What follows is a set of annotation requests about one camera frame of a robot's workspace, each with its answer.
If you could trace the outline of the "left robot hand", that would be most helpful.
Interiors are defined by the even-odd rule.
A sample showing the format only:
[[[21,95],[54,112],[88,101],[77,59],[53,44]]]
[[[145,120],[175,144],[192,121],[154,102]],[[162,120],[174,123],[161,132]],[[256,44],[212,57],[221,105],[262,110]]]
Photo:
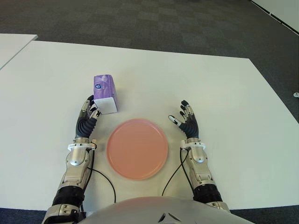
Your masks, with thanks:
[[[83,103],[76,123],[75,138],[89,138],[92,134],[98,118],[101,115],[100,109],[94,102],[94,95],[91,95]]]

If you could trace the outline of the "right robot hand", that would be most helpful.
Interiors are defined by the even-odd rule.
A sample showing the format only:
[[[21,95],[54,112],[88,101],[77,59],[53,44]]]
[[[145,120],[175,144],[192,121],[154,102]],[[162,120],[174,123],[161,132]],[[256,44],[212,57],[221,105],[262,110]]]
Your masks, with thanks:
[[[195,113],[191,105],[186,101],[181,101],[181,111],[179,112],[184,121],[169,115],[168,119],[174,123],[185,134],[187,139],[199,138],[199,126],[195,117]]]

